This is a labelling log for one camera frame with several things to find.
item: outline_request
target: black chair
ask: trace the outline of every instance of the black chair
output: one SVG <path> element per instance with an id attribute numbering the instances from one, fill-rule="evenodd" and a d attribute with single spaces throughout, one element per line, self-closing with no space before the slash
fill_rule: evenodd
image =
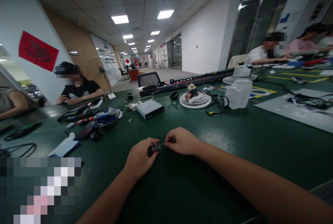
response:
<path id="1" fill-rule="evenodd" d="M 158 82 L 161 82 L 157 72 L 150 72 L 142 75 L 137 75 L 138 78 L 138 85 L 141 86 L 147 86 L 151 84 L 157 84 Z"/>
<path id="2" fill-rule="evenodd" d="M 127 75 L 127 78 L 125 78 L 124 80 L 130 79 L 128 70 L 127 70 L 127 72 L 124 72 L 124 70 L 122 68 L 118 68 L 118 69 L 120 70 L 120 73 L 122 76 Z"/>

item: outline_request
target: red decoration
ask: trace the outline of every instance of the red decoration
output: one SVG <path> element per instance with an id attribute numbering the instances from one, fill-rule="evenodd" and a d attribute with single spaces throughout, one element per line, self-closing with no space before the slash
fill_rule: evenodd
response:
<path id="1" fill-rule="evenodd" d="M 23 31 L 18 55 L 45 70 L 53 71 L 59 50 Z"/>

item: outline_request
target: white shirt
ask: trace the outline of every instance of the white shirt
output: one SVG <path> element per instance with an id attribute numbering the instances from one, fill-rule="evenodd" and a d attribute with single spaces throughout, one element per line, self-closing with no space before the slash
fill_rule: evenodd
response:
<path id="1" fill-rule="evenodd" d="M 274 56 L 279 58 L 285 55 L 285 53 L 274 53 Z M 250 53 L 246 56 L 244 65 L 252 64 L 253 62 L 257 61 L 258 59 L 267 58 L 267 53 L 264 53 L 262 46 L 258 46 L 254 48 Z"/>
<path id="2" fill-rule="evenodd" d="M 325 37 L 319 41 L 318 46 L 319 48 L 326 48 L 331 44 L 333 44 L 333 37 Z"/>

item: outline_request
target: computer mouse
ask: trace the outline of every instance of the computer mouse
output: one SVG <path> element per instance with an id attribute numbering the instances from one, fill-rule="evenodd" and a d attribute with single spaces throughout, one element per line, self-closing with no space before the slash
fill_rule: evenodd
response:
<path id="1" fill-rule="evenodd" d="M 101 136 L 101 134 L 98 131 L 94 131 L 90 134 L 90 139 L 95 141 L 95 140 L 99 139 L 100 136 Z"/>

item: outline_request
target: black shirt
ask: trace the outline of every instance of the black shirt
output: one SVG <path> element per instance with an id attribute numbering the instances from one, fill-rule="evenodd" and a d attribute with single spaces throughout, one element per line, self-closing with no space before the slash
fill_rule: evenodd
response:
<path id="1" fill-rule="evenodd" d="M 83 81 L 83 85 L 76 87 L 75 85 L 66 85 L 65 89 L 61 93 L 66 95 L 68 98 L 82 97 L 89 94 L 92 94 L 100 89 L 100 86 L 95 81 Z"/>

